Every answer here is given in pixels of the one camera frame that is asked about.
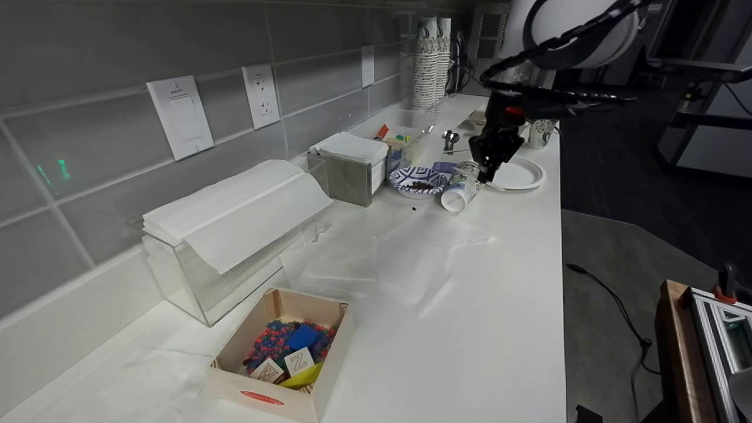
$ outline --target cable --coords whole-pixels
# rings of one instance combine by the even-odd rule
[[[624,303],[617,300],[617,295],[615,295],[614,290],[608,290],[608,285],[604,285],[598,277],[595,277],[592,273],[588,273],[582,265],[567,263],[567,268],[574,271],[574,273],[581,273],[581,276],[584,276],[584,277],[590,277],[590,280],[595,280],[601,290],[608,293],[608,296],[615,302],[619,315],[624,318],[630,331],[633,335],[633,338],[637,338],[637,343],[639,343],[639,352],[641,352],[639,368],[641,368],[643,371],[648,371],[648,375],[659,375],[659,371],[656,371],[656,370],[651,370],[651,368],[643,364],[643,362],[645,362],[645,356],[648,356],[648,350],[651,350],[651,345],[653,345],[653,342],[645,338],[645,337],[641,337],[641,335],[637,331],[637,328],[631,324],[631,318],[630,318]]]
[[[639,357],[637,357],[637,362],[633,362],[633,368],[631,368],[631,375],[630,375],[631,412],[633,412],[633,421],[639,421],[639,403],[637,403],[637,389],[633,389],[637,371],[643,370],[643,371],[648,371],[648,375],[659,375],[659,371],[645,368],[645,357],[648,357],[648,350],[651,350],[653,342],[645,338],[645,337],[641,337],[641,335],[637,331],[637,328],[631,324],[631,318],[630,318],[630,314],[628,314],[628,305],[619,302],[619,296],[617,296],[608,285],[604,285],[598,277],[595,277],[590,271],[584,271],[584,268],[578,265],[578,263],[567,263],[567,268],[574,271],[574,273],[581,273],[581,276],[590,277],[590,280],[597,283],[601,290],[608,293],[608,296],[615,302],[619,315],[624,318],[630,331],[633,335],[633,338],[637,338],[637,343],[639,343]]]
[[[597,94],[597,93],[563,93],[563,90],[541,90],[541,87],[531,87],[531,85],[510,85],[510,83],[500,83],[496,80],[496,76],[500,76],[507,68],[521,66],[524,61],[532,61],[541,58],[548,58],[567,46],[570,46],[574,41],[584,41],[584,38],[604,38],[614,27],[617,27],[624,16],[630,16],[631,12],[651,5],[656,0],[624,0],[624,2],[614,2],[605,12],[597,14],[595,20],[569,28],[567,33],[556,36],[556,38],[548,38],[541,46],[525,48],[514,58],[504,58],[496,65],[491,65],[482,76],[482,87],[485,90],[503,90],[503,93],[517,93],[524,96],[537,96],[537,99],[550,99],[550,101],[574,101],[574,99],[590,99],[590,101],[604,101],[604,103],[630,103],[628,99],[619,99],[615,94]]]
[[[730,90],[730,85],[729,83],[724,83],[724,87],[729,90],[729,94],[736,99],[736,103],[747,114],[747,115],[752,115],[752,112],[744,106],[744,101]]]

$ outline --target red object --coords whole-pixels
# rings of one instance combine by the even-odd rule
[[[261,392],[250,392],[250,390],[239,390],[245,398],[250,398],[255,403],[266,403],[266,404],[285,404],[280,403],[277,398],[267,398],[267,396],[261,396]]]
[[[380,126],[377,132],[376,132],[376,140],[382,141],[388,135],[389,135],[389,128]]]
[[[722,287],[713,287],[713,300],[722,302],[722,303],[729,303],[729,305],[736,303],[736,296],[726,296],[726,295],[722,293]]]
[[[503,114],[524,117],[524,109],[518,106],[504,106]]]

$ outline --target blue object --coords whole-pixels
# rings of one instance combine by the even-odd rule
[[[300,324],[296,331],[287,337],[287,348],[289,350],[309,348],[313,343],[319,342],[319,337],[321,335],[313,324]]]

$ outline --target sticker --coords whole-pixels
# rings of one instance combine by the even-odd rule
[[[266,357],[261,368],[254,370],[250,378],[275,383],[282,375],[285,370],[275,359]]]
[[[296,375],[315,368],[308,348],[300,348],[300,350],[287,356],[285,364],[287,364],[289,377],[296,377]]]
[[[277,398],[267,398],[267,396],[261,396],[261,392],[250,392],[250,390],[239,390],[245,398],[250,398],[250,401],[257,401],[257,403],[266,403],[266,404],[285,404],[280,403]]]
[[[69,182],[67,163],[65,163],[65,161],[55,161],[55,166],[60,167],[60,179],[64,179],[64,182]]]

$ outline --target paper towel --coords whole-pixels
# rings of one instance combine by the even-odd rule
[[[450,20],[438,20],[438,38],[437,38],[437,85],[431,103],[442,101],[445,94],[445,72],[448,72],[448,52],[450,52]]]
[[[222,276],[329,204],[309,174],[269,161],[145,215],[144,230],[171,248],[185,243]]]
[[[437,20],[424,20],[417,30],[416,46],[416,74],[414,74],[414,93],[411,106],[428,109],[434,103],[434,85],[437,85]]]

